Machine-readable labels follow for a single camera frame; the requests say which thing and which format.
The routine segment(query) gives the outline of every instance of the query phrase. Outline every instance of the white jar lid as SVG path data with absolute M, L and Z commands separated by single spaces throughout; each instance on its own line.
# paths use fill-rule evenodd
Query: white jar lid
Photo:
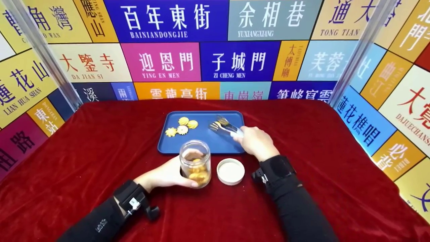
M 233 158 L 220 161 L 216 167 L 218 179 L 229 186 L 239 184 L 245 175 L 243 164 Z

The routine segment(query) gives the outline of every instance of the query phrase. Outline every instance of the red cloth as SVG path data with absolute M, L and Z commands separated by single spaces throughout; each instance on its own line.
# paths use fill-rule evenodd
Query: red cloth
M 270 134 L 321 207 L 341 241 L 430 241 L 430 227 L 355 141 L 327 104 L 313 100 L 199 101 L 163 99 L 83 105 L 0 183 L 2 241 L 53 241 L 125 180 L 172 156 L 157 151 L 166 114 L 238 110 L 248 126 Z M 213 155 L 212 169 L 226 158 Z M 157 188 L 155 223 L 132 217 L 120 241 L 283 241 L 276 210 L 250 174 L 237 186 L 214 174 L 204 189 Z

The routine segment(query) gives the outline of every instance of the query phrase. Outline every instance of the blue tray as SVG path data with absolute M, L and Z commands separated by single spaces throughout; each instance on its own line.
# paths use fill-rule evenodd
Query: blue tray
M 209 124 L 216 121 L 216 115 L 224 116 L 236 127 L 244 125 L 243 116 L 238 111 L 175 111 L 167 115 L 163 131 L 158 142 L 158 151 L 162 154 L 179 154 L 182 144 L 189 140 L 201 140 L 209 145 L 212 154 L 242 154 L 245 151 L 233 138 L 219 135 L 208 128 Z M 187 117 L 196 120 L 199 125 L 195 129 L 188 130 L 185 135 L 176 134 L 168 137 L 165 131 L 168 128 L 177 128 L 178 120 Z

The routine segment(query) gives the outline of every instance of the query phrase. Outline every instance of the gray sign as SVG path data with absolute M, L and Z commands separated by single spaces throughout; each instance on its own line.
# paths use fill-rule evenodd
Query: gray sign
M 309 40 L 321 2 L 230 1 L 228 40 Z

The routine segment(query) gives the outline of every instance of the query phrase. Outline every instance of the left hand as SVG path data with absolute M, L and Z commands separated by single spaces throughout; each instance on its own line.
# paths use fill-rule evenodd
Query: left hand
M 159 186 L 199 186 L 197 182 L 181 176 L 180 170 L 181 161 L 179 160 L 179 156 L 176 156 L 152 171 L 137 177 L 134 179 L 134 182 L 141 184 L 147 192 L 151 192 L 152 189 Z

